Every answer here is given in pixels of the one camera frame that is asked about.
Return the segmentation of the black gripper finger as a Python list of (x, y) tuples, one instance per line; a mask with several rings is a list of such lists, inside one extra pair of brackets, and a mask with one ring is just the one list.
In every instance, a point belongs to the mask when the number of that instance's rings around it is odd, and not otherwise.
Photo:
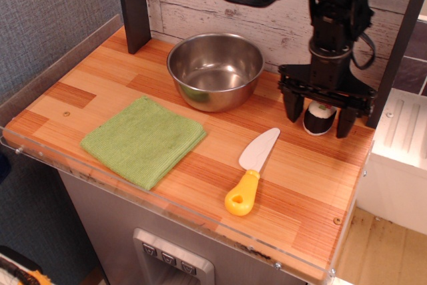
[(356, 118), (358, 117), (358, 110), (352, 107), (342, 108), (338, 116), (338, 126), (336, 137), (345, 138), (348, 136)]
[(295, 123), (302, 113), (304, 97), (286, 88), (282, 90), (282, 95), (287, 117), (292, 123)]

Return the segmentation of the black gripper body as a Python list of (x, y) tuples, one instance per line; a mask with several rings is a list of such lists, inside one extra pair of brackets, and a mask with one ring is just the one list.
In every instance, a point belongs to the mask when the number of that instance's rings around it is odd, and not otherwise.
[(355, 108), (358, 117), (368, 116), (377, 91), (353, 75), (350, 60), (350, 56), (331, 59), (314, 55), (307, 65), (281, 65), (279, 88), (341, 109)]

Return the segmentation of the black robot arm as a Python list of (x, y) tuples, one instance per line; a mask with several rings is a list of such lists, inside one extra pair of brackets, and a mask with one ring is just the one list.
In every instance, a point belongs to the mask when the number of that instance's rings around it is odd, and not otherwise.
[(355, 120), (370, 115), (376, 90), (355, 77), (350, 69), (369, 68), (375, 58), (360, 65), (354, 57), (354, 44), (362, 39), (374, 49), (365, 30), (374, 14), (368, 0), (309, 0), (313, 34), (309, 42), (311, 62), (307, 65), (281, 65), (279, 88), (287, 117), (296, 121), (305, 98), (340, 109), (336, 136), (348, 136)]

